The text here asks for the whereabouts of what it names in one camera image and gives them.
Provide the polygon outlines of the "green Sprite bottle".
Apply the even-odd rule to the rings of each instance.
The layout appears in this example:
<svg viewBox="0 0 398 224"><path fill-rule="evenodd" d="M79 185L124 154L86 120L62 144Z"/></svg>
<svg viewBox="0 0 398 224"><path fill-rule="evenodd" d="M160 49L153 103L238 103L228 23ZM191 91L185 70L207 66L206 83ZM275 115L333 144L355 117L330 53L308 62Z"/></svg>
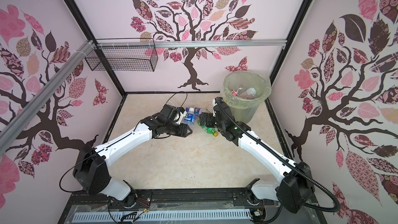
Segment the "green Sprite bottle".
<svg viewBox="0 0 398 224"><path fill-rule="evenodd" d="M211 135L214 136L214 137L217 137L217 136L218 136L218 132L217 132L217 130L216 130L215 128L207 127L207 126L205 126L205 125L200 126L200 128L201 128L203 131L205 131L207 134L211 134Z"/></svg>

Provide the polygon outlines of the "clear bottle blue label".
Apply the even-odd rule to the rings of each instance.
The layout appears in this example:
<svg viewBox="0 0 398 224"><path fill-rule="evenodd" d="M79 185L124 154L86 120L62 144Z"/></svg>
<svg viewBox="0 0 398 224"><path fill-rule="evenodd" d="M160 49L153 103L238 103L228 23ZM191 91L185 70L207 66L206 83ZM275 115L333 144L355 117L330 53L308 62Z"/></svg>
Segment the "clear bottle blue label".
<svg viewBox="0 0 398 224"><path fill-rule="evenodd" d="M190 107L186 109L186 115L183 123L189 126L195 125L196 123L195 108Z"/></svg>

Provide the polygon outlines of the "clear Coca-Cola bottle yellow cap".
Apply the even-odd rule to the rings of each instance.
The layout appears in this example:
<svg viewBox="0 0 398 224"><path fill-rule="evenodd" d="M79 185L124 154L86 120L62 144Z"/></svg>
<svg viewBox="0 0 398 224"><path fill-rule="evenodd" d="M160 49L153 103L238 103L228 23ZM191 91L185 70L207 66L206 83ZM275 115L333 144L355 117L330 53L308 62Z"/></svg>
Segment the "clear Coca-Cola bottle yellow cap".
<svg viewBox="0 0 398 224"><path fill-rule="evenodd" d="M244 92L245 87L243 87L242 85L239 85L237 87L235 87L234 89L231 90L231 93L235 96L240 96L243 92Z"/></svg>

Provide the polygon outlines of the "white bottle red cap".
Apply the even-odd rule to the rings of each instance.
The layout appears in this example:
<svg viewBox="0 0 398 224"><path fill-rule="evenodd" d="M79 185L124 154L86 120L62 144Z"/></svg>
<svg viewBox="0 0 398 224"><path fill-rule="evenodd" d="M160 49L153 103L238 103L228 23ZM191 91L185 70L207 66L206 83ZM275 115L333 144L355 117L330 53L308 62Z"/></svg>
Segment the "white bottle red cap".
<svg viewBox="0 0 398 224"><path fill-rule="evenodd" d="M241 93L239 97L247 100L253 100L257 98L257 91L255 88L248 88L246 91Z"/></svg>

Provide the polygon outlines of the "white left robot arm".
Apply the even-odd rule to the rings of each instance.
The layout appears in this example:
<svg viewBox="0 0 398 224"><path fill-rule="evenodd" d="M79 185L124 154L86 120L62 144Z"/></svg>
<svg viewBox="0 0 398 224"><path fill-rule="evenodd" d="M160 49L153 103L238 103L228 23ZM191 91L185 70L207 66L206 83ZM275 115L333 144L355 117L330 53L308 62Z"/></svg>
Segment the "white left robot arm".
<svg viewBox="0 0 398 224"><path fill-rule="evenodd" d="M108 168L138 145L162 134L185 138L192 129L183 120L183 107L165 104L159 113L140 120L125 134L96 147L87 146L79 152L73 176L89 195L106 195L131 208L138 198L136 190L127 182L112 177Z"/></svg>

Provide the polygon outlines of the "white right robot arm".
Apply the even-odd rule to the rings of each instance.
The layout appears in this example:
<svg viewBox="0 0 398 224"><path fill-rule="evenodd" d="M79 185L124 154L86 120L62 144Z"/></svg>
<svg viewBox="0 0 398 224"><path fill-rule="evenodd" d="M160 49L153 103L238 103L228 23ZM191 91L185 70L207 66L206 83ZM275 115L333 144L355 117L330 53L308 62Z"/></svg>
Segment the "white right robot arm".
<svg viewBox="0 0 398 224"><path fill-rule="evenodd" d="M254 156L276 179L273 183L256 179L249 186L250 194L257 200L277 201L289 212L297 213L314 194L314 184L306 178L311 175L310 169L270 147L244 122L235 121L221 97L212 103L211 113L199 114L199 125L217 129L228 141Z"/></svg>

